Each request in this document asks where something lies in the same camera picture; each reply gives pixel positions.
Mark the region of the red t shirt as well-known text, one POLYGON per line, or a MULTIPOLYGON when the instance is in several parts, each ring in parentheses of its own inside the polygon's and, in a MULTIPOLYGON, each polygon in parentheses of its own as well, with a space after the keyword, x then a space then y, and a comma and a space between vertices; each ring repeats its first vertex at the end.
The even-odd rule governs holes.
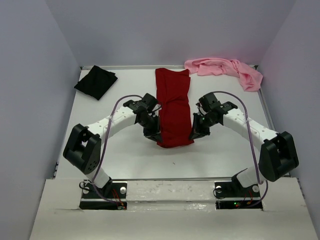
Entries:
POLYGON ((155 70, 156 98, 161 105, 159 111, 162 148, 188 146, 192 131, 191 110, 188 93, 191 78, 187 69, 173 71, 166 68, 155 70))

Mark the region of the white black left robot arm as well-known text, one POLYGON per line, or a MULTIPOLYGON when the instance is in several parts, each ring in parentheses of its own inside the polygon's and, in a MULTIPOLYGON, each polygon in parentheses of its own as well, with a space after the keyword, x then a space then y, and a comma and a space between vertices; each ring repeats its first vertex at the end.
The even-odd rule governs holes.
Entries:
POLYGON ((112 178, 102 163, 109 138, 127 127, 139 124, 145 138, 161 142, 160 118, 156 114, 161 103, 151 94, 130 94, 116 101, 109 116, 89 125, 75 125, 63 150, 63 157, 90 181, 97 196, 106 200, 112 189, 112 178))

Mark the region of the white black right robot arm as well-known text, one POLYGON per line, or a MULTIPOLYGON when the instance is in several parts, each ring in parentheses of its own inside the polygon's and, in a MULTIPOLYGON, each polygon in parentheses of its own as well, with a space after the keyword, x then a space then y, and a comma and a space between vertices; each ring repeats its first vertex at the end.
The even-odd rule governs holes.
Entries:
POLYGON ((189 139, 210 135, 210 128, 222 125, 249 141, 253 166, 232 176, 230 181, 215 184, 213 192, 218 199, 242 197, 263 182, 275 182, 299 166, 293 136, 284 131, 268 129, 252 120, 248 110, 240 110, 230 101, 221 103, 209 92, 202 96, 193 115, 189 139))

